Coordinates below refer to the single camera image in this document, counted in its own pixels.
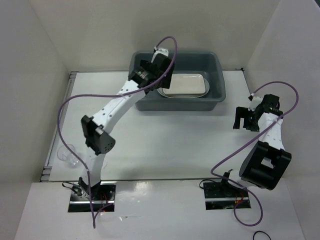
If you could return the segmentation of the rectangular white plate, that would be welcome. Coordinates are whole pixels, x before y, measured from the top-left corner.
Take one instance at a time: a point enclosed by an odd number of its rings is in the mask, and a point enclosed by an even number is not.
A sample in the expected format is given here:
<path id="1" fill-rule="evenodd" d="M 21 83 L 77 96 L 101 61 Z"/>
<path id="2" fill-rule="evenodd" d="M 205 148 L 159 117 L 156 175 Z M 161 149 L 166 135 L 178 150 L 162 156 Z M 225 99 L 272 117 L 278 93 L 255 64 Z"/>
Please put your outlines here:
<path id="1" fill-rule="evenodd" d="M 206 93 L 204 93 L 204 94 L 176 94 L 176 95 L 166 95 L 164 93 L 159 93 L 159 94 L 165 98 L 172 98 L 172 99 L 173 98 L 175 98 L 175 99 L 177 99 L 177 98 L 195 99 L 195 98 L 201 98 L 206 95 Z"/>
<path id="2" fill-rule="evenodd" d="M 175 73 L 171 77 L 170 87 L 162 91 L 168 96 L 201 95 L 206 92 L 206 85 L 201 74 Z"/>

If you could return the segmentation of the large oval white plate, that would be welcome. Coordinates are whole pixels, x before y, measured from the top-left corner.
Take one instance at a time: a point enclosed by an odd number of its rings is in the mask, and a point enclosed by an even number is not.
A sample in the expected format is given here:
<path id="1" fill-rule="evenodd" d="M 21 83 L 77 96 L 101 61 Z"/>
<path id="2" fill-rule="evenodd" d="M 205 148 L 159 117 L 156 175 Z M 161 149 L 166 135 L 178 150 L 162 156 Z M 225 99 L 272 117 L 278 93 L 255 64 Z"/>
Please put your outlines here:
<path id="1" fill-rule="evenodd" d="M 206 88 L 206 92 L 204 94 L 207 94 L 209 92 L 209 90 L 210 90 L 210 84 L 205 78 L 204 78 L 204 81 L 205 81 L 205 88 Z M 157 91 L 158 91 L 158 93 L 163 93 L 163 89 L 162 88 L 159 88 Z"/>

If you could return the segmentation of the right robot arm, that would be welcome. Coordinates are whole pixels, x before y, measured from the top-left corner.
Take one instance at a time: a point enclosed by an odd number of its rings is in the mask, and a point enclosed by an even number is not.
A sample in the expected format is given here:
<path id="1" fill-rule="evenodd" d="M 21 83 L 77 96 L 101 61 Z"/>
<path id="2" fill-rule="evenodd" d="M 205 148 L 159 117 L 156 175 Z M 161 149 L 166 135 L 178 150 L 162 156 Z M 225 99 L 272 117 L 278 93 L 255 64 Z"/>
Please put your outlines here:
<path id="1" fill-rule="evenodd" d="M 239 129 L 241 119 L 243 128 L 251 132 L 266 132 L 245 158 L 239 170 L 242 181 L 256 185 L 261 189 L 273 190 L 292 159 L 282 143 L 281 126 L 283 119 L 277 118 L 283 114 L 280 110 L 280 98 L 266 94 L 263 98 L 250 96 L 249 107 L 238 106 L 235 112 L 234 129 Z"/>

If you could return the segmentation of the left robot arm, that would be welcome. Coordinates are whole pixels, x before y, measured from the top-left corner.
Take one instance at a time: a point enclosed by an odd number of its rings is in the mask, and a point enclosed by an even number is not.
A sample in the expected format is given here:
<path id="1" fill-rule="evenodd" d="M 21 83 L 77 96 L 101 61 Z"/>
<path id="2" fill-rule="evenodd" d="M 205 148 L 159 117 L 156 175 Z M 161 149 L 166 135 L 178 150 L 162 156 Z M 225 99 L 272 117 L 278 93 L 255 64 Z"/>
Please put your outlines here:
<path id="1" fill-rule="evenodd" d="M 110 136 L 113 128 L 122 116 L 149 92 L 158 88 L 169 88 L 174 70 L 169 51 L 159 48 L 154 51 L 151 61 L 141 60 L 139 67 L 128 76 L 118 94 L 101 110 L 81 119 L 85 145 L 86 169 L 79 177 L 81 193 L 88 200 L 94 200 L 100 193 L 101 170 L 105 156 L 115 146 L 115 139 Z"/>

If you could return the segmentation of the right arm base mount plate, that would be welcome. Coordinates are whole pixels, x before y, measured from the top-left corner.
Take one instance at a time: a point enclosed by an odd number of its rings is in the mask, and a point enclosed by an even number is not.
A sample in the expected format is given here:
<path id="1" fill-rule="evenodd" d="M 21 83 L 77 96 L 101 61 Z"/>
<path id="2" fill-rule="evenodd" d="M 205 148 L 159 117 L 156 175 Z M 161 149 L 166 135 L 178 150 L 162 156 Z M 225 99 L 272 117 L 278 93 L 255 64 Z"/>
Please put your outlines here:
<path id="1" fill-rule="evenodd" d="M 199 183 L 203 190 L 206 210 L 250 209 L 249 194 L 220 178 L 203 179 Z"/>

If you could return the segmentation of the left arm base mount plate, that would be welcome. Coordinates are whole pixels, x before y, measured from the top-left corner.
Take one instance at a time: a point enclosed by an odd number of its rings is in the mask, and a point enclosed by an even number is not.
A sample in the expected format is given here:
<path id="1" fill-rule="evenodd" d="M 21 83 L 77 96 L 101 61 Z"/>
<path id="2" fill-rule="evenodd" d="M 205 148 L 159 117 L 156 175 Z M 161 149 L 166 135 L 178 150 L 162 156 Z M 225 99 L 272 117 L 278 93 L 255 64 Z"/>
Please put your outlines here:
<path id="1" fill-rule="evenodd" d="M 69 213 L 90 212 L 89 196 L 81 189 L 78 183 L 65 181 L 62 183 L 64 188 L 70 189 L 68 205 Z M 102 181 L 98 192 L 92 197 L 94 212 L 104 208 L 103 212 L 113 212 L 115 209 L 116 182 Z"/>

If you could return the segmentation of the clear glass cup front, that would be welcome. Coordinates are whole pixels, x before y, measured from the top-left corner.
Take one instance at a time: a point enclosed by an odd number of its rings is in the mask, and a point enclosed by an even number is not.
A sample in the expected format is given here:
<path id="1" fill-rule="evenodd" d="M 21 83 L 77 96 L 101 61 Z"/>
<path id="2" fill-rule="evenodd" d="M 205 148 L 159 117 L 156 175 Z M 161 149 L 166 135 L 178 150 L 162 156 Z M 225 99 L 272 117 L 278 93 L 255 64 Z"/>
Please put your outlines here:
<path id="1" fill-rule="evenodd" d="M 79 163 L 79 160 L 72 154 L 71 151 L 69 151 L 69 149 L 65 145 L 61 145 L 58 148 L 56 155 L 59 160 L 65 162 L 65 164 L 70 168 L 75 168 Z"/>

